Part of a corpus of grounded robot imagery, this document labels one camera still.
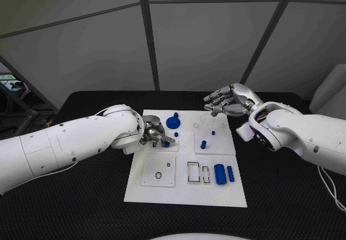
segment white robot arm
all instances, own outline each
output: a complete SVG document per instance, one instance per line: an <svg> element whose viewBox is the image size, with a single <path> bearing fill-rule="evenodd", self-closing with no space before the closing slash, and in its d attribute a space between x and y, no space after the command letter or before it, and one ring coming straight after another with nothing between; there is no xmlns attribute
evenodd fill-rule
<svg viewBox="0 0 346 240"><path fill-rule="evenodd" d="M174 142L156 116L125 105L0 141L0 194L20 183L99 154L109 146L128 155L148 141Z"/></svg>
<svg viewBox="0 0 346 240"><path fill-rule="evenodd" d="M204 109L211 116L247 114L247 122L236 129L244 142L256 138L273 152L286 147L305 161L346 175L346 120L302 115L278 102L263 103L239 83L216 90L203 100L210 101Z"/></svg>

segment black table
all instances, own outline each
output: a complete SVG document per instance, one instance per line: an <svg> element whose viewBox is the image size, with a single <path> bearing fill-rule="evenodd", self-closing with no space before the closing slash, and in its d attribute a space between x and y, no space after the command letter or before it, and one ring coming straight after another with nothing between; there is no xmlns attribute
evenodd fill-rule
<svg viewBox="0 0 346 240"><path fill-rule="evenodd" d="M143 109L203 110L207 92L74 92L53 124L115 104ZM263 101L308 108L293 93L259 92ZM247 208L123 202L132 155L106 149L61 173L41 177L0 199L1 239L151 239L177 233L217 233L249 239L344 239L346 213L332 202L316 167L283 148L243 142L227 118ZM346 203L346 177L329 174Z"/></svg>

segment robotic hand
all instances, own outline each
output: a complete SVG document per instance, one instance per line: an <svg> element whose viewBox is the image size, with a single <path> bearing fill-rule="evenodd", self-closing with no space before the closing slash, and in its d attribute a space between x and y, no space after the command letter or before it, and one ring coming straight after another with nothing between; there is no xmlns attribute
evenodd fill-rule
<svg viewBox="0 0 346 240"><path fill-rule="evenodd" d="M286 147L305 161L346 175L346 120L302 115L278 102L263 103L240 83L216 90L203 101L210 101L203 108L213 117L218 113L247 115L247 122L236 129L244 142L256 138L273 152Z"/></svg>
<svg viewBox="0 0 346 240"><path fill-rule="evenodd" d="M0 194L109 146L128 155L139 150L139 143L175 141L165 136L156 116L141 117L126 105L103 110L102 116L86 116L0 141Z"/></svg>

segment table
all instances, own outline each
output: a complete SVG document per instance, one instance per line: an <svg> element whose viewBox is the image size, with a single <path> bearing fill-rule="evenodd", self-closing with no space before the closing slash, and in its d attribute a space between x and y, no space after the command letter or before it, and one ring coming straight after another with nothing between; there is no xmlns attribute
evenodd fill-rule
<svg viewBox="0 0 346 240"><path fill-rule="evenodd" d="M207 92L74 92L53 124L115 104L142 109L203 110ZM293 93L259 92L308 114ZM246 116L227 118L247 208L123 202L132 155L122 150L80 161L61 173L21 185L0 198L1 239L151 239L177 233L217 233L249 239L344 239L346 213L332 202L316 167L282 148L270 152L243 142L234 129ZM346 177L329 174L346 203Z"/></svg>

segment rectangular slot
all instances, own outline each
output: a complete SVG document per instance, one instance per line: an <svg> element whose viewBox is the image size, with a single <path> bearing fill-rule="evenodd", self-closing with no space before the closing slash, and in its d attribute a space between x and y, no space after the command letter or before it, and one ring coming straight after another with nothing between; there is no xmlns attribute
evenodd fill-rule
<svg viewBox="0 0 346 240"><path fill-rule="evenodd" d="M200 183L200 163L195 161L187 162L187 183Z"/></svg>
<svg viewBox="0 0 346 240"><path fill-rule="evenodd" d="M203 172L203 183L208 184L210 183L210 178L208 178L208 168L207 168L207 166L201 167L201 172Z"/></svg>

